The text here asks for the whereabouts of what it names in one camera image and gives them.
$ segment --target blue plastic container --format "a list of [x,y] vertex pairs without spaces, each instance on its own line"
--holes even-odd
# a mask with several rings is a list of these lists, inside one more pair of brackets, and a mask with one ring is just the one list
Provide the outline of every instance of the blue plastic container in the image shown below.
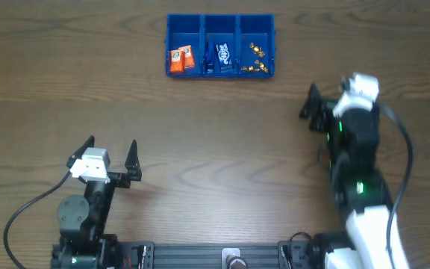
[[[214,48],[214,71],[208,72],[205,47],[209,41],[227,43],[233,69],[220,70]],[[249,44],[260,46],[265,56],[253,53]],[[271,78],[275,73],[275,26],[273,14],[167,14],[165,70],[173,78]],[[192,46],[195,67],[170,73],[170,51]],[[242,71],[259,60],[269,73]]]

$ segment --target green light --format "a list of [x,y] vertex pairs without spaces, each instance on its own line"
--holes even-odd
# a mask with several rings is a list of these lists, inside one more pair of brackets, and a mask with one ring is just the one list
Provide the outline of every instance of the green light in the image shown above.
[[363,182],[356,182],[356,192],[358,194],[362,194],[364,192],[364,184],[363,184]]

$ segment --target orange candy packet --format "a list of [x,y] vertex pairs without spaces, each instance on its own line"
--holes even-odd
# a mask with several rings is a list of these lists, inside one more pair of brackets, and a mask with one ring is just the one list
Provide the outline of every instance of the orange candy packet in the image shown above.
[[183,46],[178,48],[181,51],[184,52],[185,54],[185,63],[184,63],[184,68],[191,68],[195,66],[195,60],[193,60],[193,54],[192,54],[192,46],[188,45],[188,46]]
[[183,72],[185,57],[184,52],[180,49],[174,49],[170,51],[170,72],[176,73],[176,72]]

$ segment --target wood grain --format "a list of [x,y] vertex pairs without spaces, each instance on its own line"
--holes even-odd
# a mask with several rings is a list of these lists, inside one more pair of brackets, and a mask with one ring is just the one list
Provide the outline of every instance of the wood grain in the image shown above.
[[[164,75],[166,14],[274,13],[275,77],[174,80]],[[415,166],[399,211],[412,268],[430,266],[430,1],[0,1],[0,268],[7,219],[54,185],[89,135],[122,171],[137,139],[143,181],[117,190],[107,232],[156,243],[276,242],[340,229],[315,154],[323,136],[298,111],[316,81],[376,75],[381,99],[412,134]],[[382,119],[378,165],[396,193],[405,145]],[[59,202],[16,220],[10,245],[47,268]]]

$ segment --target white plastic part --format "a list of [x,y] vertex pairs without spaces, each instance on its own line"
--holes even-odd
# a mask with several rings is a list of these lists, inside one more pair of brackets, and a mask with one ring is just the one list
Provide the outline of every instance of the white plastic part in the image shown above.
[[[386,248],[389,213],[385,205],[379,205],[365,208],[363,214],[353,211],[348,216],[346,230],[365,269],[392,269]],[[409,269],[399,238],[396,215],[394,215],[390,236],[396,269]]]
[[325,269],[358,269],[363,268],[358,252],[350,248],[333,250],[325,255]]
[[361,108],[367,111],[373,109],[373,103],[379,95],[379,83],[376,77],[353,73],[349,79],[349,89],[343,92],[340,101],[333,108],[333,115],[340,118],[344,112]]
[[87,148],[81,159],[75,160],[70,171],[73,178],[85,181],[110,182],[107,168],[110,159],[106,149]]

